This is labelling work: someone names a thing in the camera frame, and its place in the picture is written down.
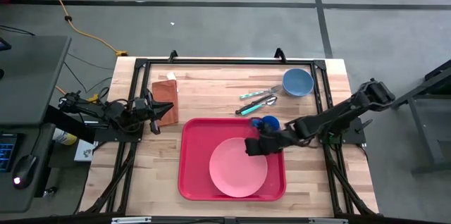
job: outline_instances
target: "red tray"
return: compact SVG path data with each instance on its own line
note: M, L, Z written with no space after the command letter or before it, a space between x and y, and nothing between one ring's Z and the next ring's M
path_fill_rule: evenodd
M182 133L178 190L189 200L216 201L275 201L286 188L283 152L266 157L268 175L265 183L253 195L244 198L222 193L210 178L209 162L213 150L232 137L255 137L259 132L247 118L194 118Z

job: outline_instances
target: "black floor tape line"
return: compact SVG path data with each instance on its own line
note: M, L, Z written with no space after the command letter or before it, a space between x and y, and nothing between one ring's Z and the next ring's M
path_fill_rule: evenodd
M324 8L323 8L323 1L322 0L315 0L316 5L316 12L318 14L318 21L319 21L319 31L321 33L321 40L323 41L323 48L324 48L324 55L326 58L332 58L332 46L330 45L329 40L329 33L327 31L326 26L326 17L324 15Z
M179 7L236 7L236 8L318 8L348 10L451 10L451 5L421 4L328 4L302 2L205 2L205 1L105 1L63 0L67 6L179 6ZM58 0L11 0L16 5L58 6Z

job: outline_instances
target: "keyboard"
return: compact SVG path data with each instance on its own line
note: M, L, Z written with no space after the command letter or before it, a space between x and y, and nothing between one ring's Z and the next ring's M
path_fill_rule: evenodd
M14 156L18 149L19 134L0 134L0 173L11 171Z

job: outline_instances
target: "concrete floor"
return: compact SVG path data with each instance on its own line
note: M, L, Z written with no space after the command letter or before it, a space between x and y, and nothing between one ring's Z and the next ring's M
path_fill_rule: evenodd
M304 2L315 0L131 0ZM346 4L451 4L451 0L323 0ZM0 6L0 23L37 35L69 35L70 52L92 63L114 67L115 55L92 39L74 33L60 6ZM74 23L131 56L270 57L277 47L298 58L325 58L319 20L309 8L206 8L68 6ZM352 89L374 77L397 96L417 86L421 77L450 59L451 11L325 10L333 58L343 58ZM71 57L66 62L89 88L112 71L93 68ZM58 85L80 89L63 69ZM98 92L94 88L89 95ZM52 99L56 103L58 93ZM369 165L380 212L386 216L450 222L451 173L412 177L412 168L428 163L407 107L367 113L374 122L365 129ZM82 193L86 169L64 171L60 194L45 204L33 204L24 218L68 214ZM63 207L58 202L73 202Z

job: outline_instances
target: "black cable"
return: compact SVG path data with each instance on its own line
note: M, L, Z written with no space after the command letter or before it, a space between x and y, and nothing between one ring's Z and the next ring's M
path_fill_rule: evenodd
M4 31L8 31L8 32L14 32L14 33L22 34L22 35L29 35L28 33L20 32L20 31L16 31L16 30L7 30L7 29L4 29L2 27L0 27L0 30L4 30Z
M109 101L107 106L110 106L111 104L114 104L115 102L119 102L119 101L124 101L124 102L127 103L127 105L131 102L131 101L128 101L127 99L122 99L121 98L121 99L116 99L116 100L113 100L113 101Z
M68 64L66 62L64 62L64 65L67 66L67 68L69 69L70 73L72 73L73 77L78 81L78 83L80 83L80 85L82 85L83 89L85 90L85 93L87 93L86 87L83 85L83 83L78 79L77 75L75 75L75 73L72 71L72 69L70 69L70 67L68 66Z
M119 129L121 129L122 132L124 133L135 133L137 131L140 130L141 128L141 124L143 124L143 122L138 122L138 123L134 123L132 125L127 125L126 127L122 127L121 125L119 125L119 123L116 122L116 125L119 127ZM139 125L136 129L134 130L127 130L126 128L132 127L132 126L136 126Z
M343 143L343 134L340 134L340 143L339 144L342 144L342 143ZM330 146L330 149L332 149L335 153L337 152L337 149L335 148L335 146L338 148L338 144L330 144L329 146Z
M83 125L86 125L85 120L83 119L82 114L79 112L78 115L80 116L80 120L82 121Z
M39 127L39 132L37 133L37 137L36 137L35 143L33 144L33 148L31 148L30 154L33 154L33 151L35 150L35 147L36 147L36 143L39 140L39 136L41 136L41 126Z
M92 86L90 89L88 89L87 90L87 93L89 93L89 92L91 92L91 90L93 90L95 87L97 87L98 85L100 85L101 83L103 83L104 81L107 81L107 80L110 80L110 79L113 79L112 77L106 77L106 78L104 78L103 80L101 80L101 81L99 81L97 84L95 84L94 86Z
M90 65L90 66L94 66L94 67L97 67L97 68L100 68L100 69L105 69L105 70L114 70L114 68L105 68L105 67L103 67L103 66L94 65L93 63L90 63L90 62L88 62L88 61L82 60L81 58L79 58L79 57L77 57L77 56L74 56L74 55L72 55L72 54L70 54L70 53L68 53L68 55L71 56L71 57L73 57L73 58L75 58L75 59L78 59L79 61L82 61L82 62L84 62L84 63L86 63L86 64L88 64L88 65Z
M369 160L368 160L368 154L366 154L365 148L364 148L361 144L356 144L356 145L357 145L358 148L360 148L360 149L364 152L365 157L366 157L366 162L369 162Z
M80 205L81 205L81 203L82 203L83 194L85 193L86 182L87 182L87 178L88 178L88 177L89 177L89 174L87 173L87 174L86 174L85 182L83 183L84 185L83 185L82 194L80 195L80 199L78 200L78 204L77 204L77 206L75 207L75 210L74 210L74 212L72 213L72 215L76 214L76 213L78 212L78 209L80 208Z
M106 142L97 142L95 148L93 148L92 153L94 153L99 147L103 146Z
M318 144L316 146L310 146L310 143L313 141L314 138L315 137L313 137L312 139L309 139L308 143L305 145L305 147L308 147L310 149L318 149L321 146L319 139L318 139Z
M98 101L102 106L105 106L105 104L101 101L101 99L104 98L109 92L110 92L110 88L104 87L103 89L100 89L99 93L97 94L99 96Z
M16 27L9 27L9 26L5 26L5 25L0 25L0 29L1 30L5 30L5 31L9 31L9 32L19 33L19 34L35 36L35 34L31 33L30 31L21 30L21 29L16 28Z

